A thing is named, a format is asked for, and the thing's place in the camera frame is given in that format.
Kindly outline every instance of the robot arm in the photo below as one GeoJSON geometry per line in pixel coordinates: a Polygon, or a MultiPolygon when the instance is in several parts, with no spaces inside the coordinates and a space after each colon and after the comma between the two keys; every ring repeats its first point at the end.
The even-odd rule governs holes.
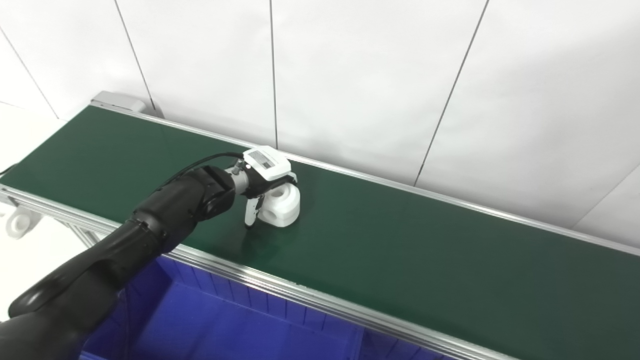
{"type": "MultiPolygon", "coordinates": [[[[250,151],[268,159],[268,149],[250,151]]],[[[9,308],[11,319],[0,323],[0,357],[77,359],[84,341],[114,308],[118,292],[145,265],[173,250],[197,223],[230,209],[236,194],[247,196],[247,212],[257,214],[259,207],[253,207],[253,199],[296,180],[286,159],[288,171],[265,177],[261,165],[252,165],[245,154],[238,154],[236,165],[227,170],[203,166],[179,172],[138,205],[113,233],[14,300],[9,308]]]]}

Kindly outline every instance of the wall tile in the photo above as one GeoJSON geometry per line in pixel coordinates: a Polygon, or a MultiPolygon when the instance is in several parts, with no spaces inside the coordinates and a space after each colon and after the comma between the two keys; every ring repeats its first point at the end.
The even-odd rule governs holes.
{"type": "Polygon", "coordinates": [[[640,3],[492,0],[418,185],[571,227],[640,161],[640,3]]]}

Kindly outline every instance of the white wall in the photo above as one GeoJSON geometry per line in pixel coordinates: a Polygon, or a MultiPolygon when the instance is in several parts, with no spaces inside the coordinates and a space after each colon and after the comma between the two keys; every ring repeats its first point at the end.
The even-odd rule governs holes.
{"type": "Polygon", "coordinates": [[[70,119],[122,92],[640,247],[640,3],[490,0],[479,23],[485,4],[5,0],[0,101],[70,119]]]}

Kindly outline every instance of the blue bin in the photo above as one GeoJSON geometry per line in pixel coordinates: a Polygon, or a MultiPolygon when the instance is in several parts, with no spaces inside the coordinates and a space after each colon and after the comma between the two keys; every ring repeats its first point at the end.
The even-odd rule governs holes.
{"type": "Polygon", "coordinates": [[[127,285],[85,360],[434,360],[416,345],[159,258],[127,285]]]}

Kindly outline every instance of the white object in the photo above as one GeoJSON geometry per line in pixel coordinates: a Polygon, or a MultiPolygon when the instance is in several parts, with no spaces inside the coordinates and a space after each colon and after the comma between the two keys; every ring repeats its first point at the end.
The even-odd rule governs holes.
{"type": "Polygon", "coordinates": [[[92,99],[92,102],[93,101],[103,102],[104,104],[118,106],[119,108],[135,111],[138,113],[142,113],[147,109],[147,105],[145,105],[142,100],[139,100],[133,96],[116,94],[108,91],[101,91],[92,99]]]}
{"type": "Polygon", "coordinates": [[[300,190],[286,183],[265,194],[258,218],[277,227],[291,225],[300,214],[300,190]]]}
{"type": "Polygon", "coordinates": [[[243,153],[244,162],[253,167],[266,181],[273,181],[291,171],[291,163],[279,151],[268,146],[258,146],[243,153]]]}
{"type": "Polygon", "coordinates": [[[10,237],[23,237],[37,223],[40,216],[29,209],[16,208],[12,213],[0,218],[0,227],[10,237]]]}

